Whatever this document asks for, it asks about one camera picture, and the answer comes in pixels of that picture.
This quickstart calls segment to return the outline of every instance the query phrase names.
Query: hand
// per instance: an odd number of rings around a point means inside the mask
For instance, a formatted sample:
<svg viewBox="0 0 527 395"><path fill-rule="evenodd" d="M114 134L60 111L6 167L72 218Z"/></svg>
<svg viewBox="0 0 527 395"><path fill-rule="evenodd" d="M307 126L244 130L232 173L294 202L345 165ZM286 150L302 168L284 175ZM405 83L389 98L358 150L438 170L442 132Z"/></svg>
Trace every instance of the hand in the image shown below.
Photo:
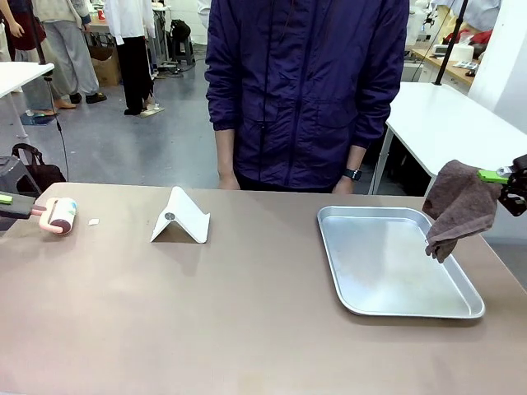
<svg viewBox="0 0 527 395"><path fill-rule="evenodd" d="M342 177L337 185L335 185L335 188L333 189L333 193L336 195L350 195L353 193L353 181L349 177Z"/></svg>
<svg viewBox="0 0 527 395"><path fill-rule="evenodd" d="M226 191L239 191L240 185L234 174L220 175L219 189Z"/></svg>
<svg viewBox="0 0 527 395"><path fill-rule="evenodd" d="M22 29L22 26L16 22L9 24L9 30L11 31L11 35L13 37L17 37L18 39L20 39L25 33L24 29Z"/></svg>

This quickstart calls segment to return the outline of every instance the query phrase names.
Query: white lab coat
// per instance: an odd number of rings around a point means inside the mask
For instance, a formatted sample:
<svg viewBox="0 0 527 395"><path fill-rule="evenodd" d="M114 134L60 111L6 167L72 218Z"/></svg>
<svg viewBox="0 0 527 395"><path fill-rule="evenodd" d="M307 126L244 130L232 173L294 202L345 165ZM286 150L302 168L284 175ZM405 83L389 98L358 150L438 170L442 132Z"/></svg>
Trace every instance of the white lab coat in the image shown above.
<svg viewBox="0 0 527 395"><path fill-rule="evenodd" d="M208 30L208 14L211 12L211 1L212 0L197 0L198 1L198 15L201 19L201 23Z"/></svg>
<svg viewBox="0 0 527 395"><path fill-rule="evenodd" d="M463 0L432 0L431 3L447 6L458 16ZM501 0L469 0L464 21L480 31L492 30L500 13L500 6Z"/></svg>
<svg viewBox="0 0 527 395"><path fill-rule="evenodd" d="M124 44L123 38L145 35L145 27L156 37L152 0L106 0L105 17L117 45Z"/></svg>

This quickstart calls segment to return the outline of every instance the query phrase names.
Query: black bag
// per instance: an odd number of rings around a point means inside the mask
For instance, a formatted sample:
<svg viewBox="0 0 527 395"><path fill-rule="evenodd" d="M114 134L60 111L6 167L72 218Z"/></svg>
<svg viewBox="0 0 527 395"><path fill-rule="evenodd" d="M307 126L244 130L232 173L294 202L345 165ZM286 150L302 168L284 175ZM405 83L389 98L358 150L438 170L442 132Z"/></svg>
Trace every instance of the black bag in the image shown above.
<svg viewBox="0 0 527 395"><path fill-rule="evenodd" d="M66 182L66 179L58 166L46 165L44 163L42 160L42 153L39 150L29 144L16 144L13 147L11 155L16 156L18 159L20 159L18 150L27 151L31 154L31 163L29 163L26 168L42 192L49 188L51 184Z"/></svg>
<svg viewBox="0 0 527 395"><path fill-rule="evenodd" d="M190 26L180 19L176 19L170 24L170 37L180 43L188 39L190 32Z"/></svg>

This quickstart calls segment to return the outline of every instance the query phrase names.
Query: wristwatch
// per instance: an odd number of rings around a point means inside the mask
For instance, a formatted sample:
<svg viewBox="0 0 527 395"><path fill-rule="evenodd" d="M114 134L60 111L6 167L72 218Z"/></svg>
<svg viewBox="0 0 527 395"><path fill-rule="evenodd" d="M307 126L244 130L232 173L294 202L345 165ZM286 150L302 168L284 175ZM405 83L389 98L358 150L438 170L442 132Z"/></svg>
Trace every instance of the wristwatch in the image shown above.
<svg viewBox="0 0 527 395"><path fill-rule="evenodd" d="M348 177L352 179L353 181L358 181L359 179L361 179L361 176L362 176L362 172L360 170L350 170L350 169L344 170L344 177Z"/></svg>

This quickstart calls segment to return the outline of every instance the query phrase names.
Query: person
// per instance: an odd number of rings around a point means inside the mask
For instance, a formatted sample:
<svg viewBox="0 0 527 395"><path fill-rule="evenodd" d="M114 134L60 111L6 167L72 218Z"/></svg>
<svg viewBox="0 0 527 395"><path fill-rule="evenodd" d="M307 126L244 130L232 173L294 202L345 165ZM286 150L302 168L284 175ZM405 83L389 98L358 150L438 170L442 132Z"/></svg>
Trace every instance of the person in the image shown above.
<svg viewBox="0 0 527 395"><path fill-rule="evenodd" d="M43 22L46 36L70 86L70 101L88 104L106 100L91 64L90 52L81 29L89 30L91 18L86 0L33 0L34 13Z"/></svg>
<svg viewBox="0 0 527 395"><path fill-rule="evenodd" d="M48 63L53 63L53 81L50 84L53 103L50 102L49 88L43 77L27 82L22 88L27 106L33 112L43 115L55 114L57 109L75 109L76 105L62 99L68 93L68 84L54 52L51 49L44 29L33 15L31 3L26 0L0 0L0 12L5 16L12 35L12 42L16 49L17 62L39 62L35 38L32 34L31 18L36 26L37 39L40 41L42 52Z"/></svg>
<svg viewBox="0 0 527 395"><path fill-rule="evenodd" d="M156 38L151 0L105 1L105 17L117 43L127 109L124 115L139 115L154 104L144 29Z"/></svg>
<svg viewBox="0 0 527 395"><path fill-rule="evenodd" d="M7 45L6 25L0 16L0 62L11 62L9 46Z"/></svg>
<svg viewBox="0 0 527 395"><path fill-rule="evenodd" d="M401 0L215 0L207 92L219 188L352 193L399 91Z"/></svg>
<svg viewBox="0 0 527 395"><path fill-rule="evenodd" d="M437 6L438 21L444 21L439 37L444 38L454 31L455 22L463 5L462 0L432 0L431 4ZM472 34L494 29L497 16L500 13L501 0L469 1L461 30L469 30Z"/></svg>
<svg viewBox="0 0 527 395"><path fill-rule="evenodd" d="M211 0L197 0L198 16L205 29L208 29L208 14L211 12Z"/></svg>

